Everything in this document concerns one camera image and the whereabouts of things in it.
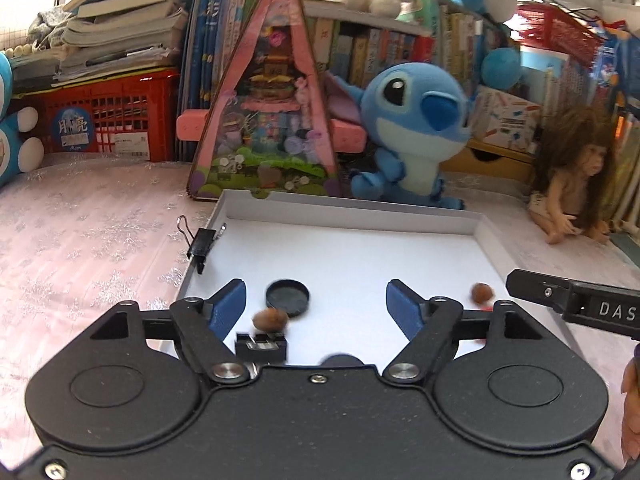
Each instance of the red plastic basket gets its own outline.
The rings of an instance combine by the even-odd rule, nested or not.
[[[564,52],[586,67],[593,59],[604,40],[574,20],[564,10],[549,4],[522,4],[518,15],[524,23],[517,26],[520,43]]]
[[[33,135],[47,153],[119,153],[172,160],[179,83],[175,69],[148,72],[13,99],[9,113],[33,106]]]

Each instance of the stitch nose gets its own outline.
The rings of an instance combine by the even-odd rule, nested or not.
[[[426,121],[437,132],[453,126],[460,117],[458,102],[444,95],[425,94],[420,108]]]

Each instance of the brown nut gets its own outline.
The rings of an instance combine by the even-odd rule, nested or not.
[[[289,316],[287,316],[287,313],[277,308],[265,308],[254,316],[256,330],[267,334],[284,332],[288,321]]]
[[[471,300],[476,305],[484,305],[494,298],[494,290],[486,283],[476,283],[471,287]]]

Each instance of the wooden drawer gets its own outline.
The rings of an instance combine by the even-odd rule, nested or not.
[[[510,178],[528,184],[533,174],[533,157],[472,139],[460,153],[442,162],[440,171]]]

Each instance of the small black clip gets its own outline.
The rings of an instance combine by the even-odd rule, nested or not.
[[[281,365],[287,361],[287,340],[280,333],[236,333],[236,357],[245,363]]]
[[[180,227],[180,222],[182,220],[184,220],[184,227],[185,229],[187,229],[187,232],[183,231]],[[189,229],[187,217],[185,215],[180,215],[178,216],[177,227],[178,231],[182,233],[184,239],[187,240],[187,243],[189,245],[189,249],[187,250],[187,257],[193,258],[198,274],[202,274],[202,271],[204,270],[204,262],[207,259],[207,255],[209,254],[209,251],[213,247],[213,244],[216,242],[216,240],[218,240],[218,238],[220,238],[224,234],[226,224],[222,224],[222,226],[220,227],[220,232],[217,234],[215,229],[205,229],[201,227],[196,231],[196,234],[194,236]]]

